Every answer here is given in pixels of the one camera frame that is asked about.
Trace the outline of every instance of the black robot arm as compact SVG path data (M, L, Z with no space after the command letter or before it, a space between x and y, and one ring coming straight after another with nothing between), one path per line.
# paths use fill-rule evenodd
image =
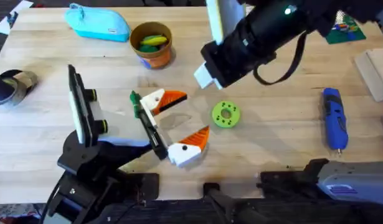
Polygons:
M286 80L302 58L306 36L314 30L327 36L339 10L363 23L383 19L383 0L239 0L244 2L254 5L254 9L220 45L211 42L201 50L206 69L222 87L233 84L251 70L264 85ZM260 78L257 68L274 60L275 51L298 35L295 57L285 75L273 83Z

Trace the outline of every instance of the green 3d printed part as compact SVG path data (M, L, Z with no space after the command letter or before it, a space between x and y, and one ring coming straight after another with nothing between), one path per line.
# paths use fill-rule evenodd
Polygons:
M240 109L233 102L221 101L212 110L214 123L221 128L232 128L240 119Z

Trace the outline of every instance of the blue zipper pouch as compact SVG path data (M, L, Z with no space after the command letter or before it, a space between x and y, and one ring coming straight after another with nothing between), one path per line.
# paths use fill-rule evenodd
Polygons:
M72 3L65 12L65 20L81 37L126 42L130 28L124 18L108 9L84 7Z

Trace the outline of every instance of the blue rotary tool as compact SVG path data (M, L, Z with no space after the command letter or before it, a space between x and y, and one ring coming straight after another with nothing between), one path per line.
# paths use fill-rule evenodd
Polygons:
M326 88L323 98L328 146L332 150L337 150L338 154L342 154L349 138L341 95L337 89Z

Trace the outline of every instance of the orange cup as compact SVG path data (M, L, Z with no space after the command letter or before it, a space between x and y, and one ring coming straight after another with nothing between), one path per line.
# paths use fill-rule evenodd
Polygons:
M163 35L168 39L168 42L164 48L157 52L139 51L140 42L149 35ZM160 22L145 22L138 25L130 34L130 45L146 68L161 68L171 61L172 33L168 27Z

